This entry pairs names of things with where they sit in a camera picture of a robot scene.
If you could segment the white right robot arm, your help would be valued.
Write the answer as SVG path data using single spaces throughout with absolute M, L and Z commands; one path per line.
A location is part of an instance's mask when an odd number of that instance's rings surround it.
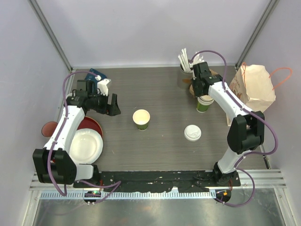
M 210 96 L 232 121 L 227 135 L 227 151 L 215 163 L 212 174 L 213 182 L 223 186 L 233 177 L 243 156 L 263 143 L 265 116 L 261 111 L 255 112 L 244 105 L 221 75 L 212 75 L 206 62 L 198 63 L 192 69 L 194 95 Z

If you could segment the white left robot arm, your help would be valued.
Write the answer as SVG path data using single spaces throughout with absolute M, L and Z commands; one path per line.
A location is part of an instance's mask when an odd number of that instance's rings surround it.
M 75 163 L 69 152 L 76 131 L 87 114 L 94 110 L 108 116 L 121 113 L 117 94 L 111 97 L 97 93 L 74 91 L 66 98 L 62 117 L 49 141 L 41 149 L 35 149 L 32 155 L 37 177 L 41 183 L 71 185 L 84 181 L 88 187 L 97 187 L 101 177 L 98 167 L 92 163 Z

